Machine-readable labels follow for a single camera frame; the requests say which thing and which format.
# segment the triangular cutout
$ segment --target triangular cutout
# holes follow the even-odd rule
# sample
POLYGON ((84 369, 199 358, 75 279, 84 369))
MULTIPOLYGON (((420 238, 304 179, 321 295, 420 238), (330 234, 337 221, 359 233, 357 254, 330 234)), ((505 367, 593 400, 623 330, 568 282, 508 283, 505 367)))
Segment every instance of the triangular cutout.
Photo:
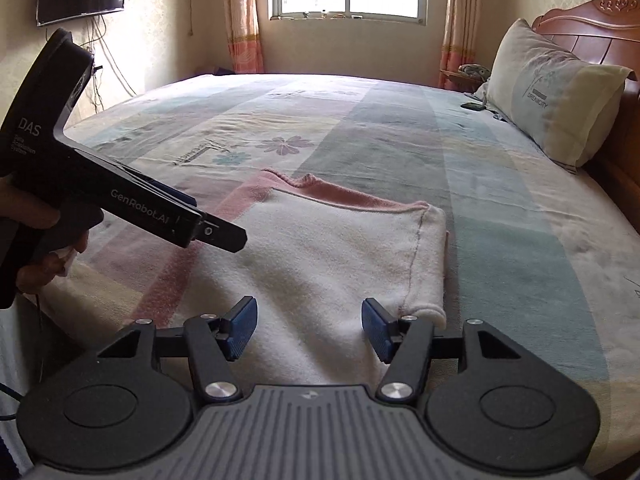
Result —
POLYGON ((98 357, 135 357, 136 352, 138 351, 139 340, 139 330, 130 332, 122 339, 118 339, 114 344, 100 352, 98 357))
POLYGON ((482 357, 486 359, 519 359, 516 352, 500 341, 495 335, 484 330, 478 332, 482 357))

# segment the gray ribbed surface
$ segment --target gray ribbed surface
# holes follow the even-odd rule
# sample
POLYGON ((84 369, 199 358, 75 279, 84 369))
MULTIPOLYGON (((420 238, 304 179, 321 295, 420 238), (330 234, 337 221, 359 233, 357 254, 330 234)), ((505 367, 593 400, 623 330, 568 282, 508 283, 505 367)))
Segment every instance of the gray ribbed surface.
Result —
MULTIPOLYGON (((27 478, 471 480, 490 476, 444 455, 411 410, 377 404, 360 386, 258 386, 245 402, 204 410, 180 446, 149 465, 103 477, 39 467, 27 478)), ((573 476, 585 478, 578 470, 573 476)), ((569 478, 568 473, 557 477, 569 478)))

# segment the curtain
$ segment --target curtain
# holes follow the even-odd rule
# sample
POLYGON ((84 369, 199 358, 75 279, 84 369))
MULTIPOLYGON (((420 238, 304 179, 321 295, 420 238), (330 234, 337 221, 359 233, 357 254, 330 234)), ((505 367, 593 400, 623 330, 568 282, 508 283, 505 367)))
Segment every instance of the curtain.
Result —
POLYGON ((264 73, 255 0, 224 0, 226 37, 234 72, 264 73))
MULTIPOLYGON (((481 3, 482 0, 448 0, 441 70, 457 72, 460 65, 474 62, 481 3)), ((455 89, 442 74, 439 86, 455 89)))

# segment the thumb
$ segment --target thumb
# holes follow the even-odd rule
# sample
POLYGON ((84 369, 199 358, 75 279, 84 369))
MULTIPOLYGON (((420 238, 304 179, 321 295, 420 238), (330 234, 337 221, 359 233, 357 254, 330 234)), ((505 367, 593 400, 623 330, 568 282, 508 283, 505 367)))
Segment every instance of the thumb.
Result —
POLYGON ((0 217, 10 218, 34 229, 49 229, 60 219, 60 212, 26 191, 0 179, 0 217))

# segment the silver bolt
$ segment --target silver bolt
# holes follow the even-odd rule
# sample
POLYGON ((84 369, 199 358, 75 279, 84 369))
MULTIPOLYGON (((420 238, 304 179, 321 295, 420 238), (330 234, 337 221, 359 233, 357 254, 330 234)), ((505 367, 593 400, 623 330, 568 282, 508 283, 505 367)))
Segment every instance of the silver bolt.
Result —
POLYGON ((389 399, 406 399, 414 389, 405 383, 389 383, 382 386, 380 392, 389 399))
POLYGON ((234 396, 238 391, 238 388, 235 384, 227 383, 226 381, 217 381, 215 383, 207 384, 204 391, 209 397, 226 399, 227 397, 234 396))

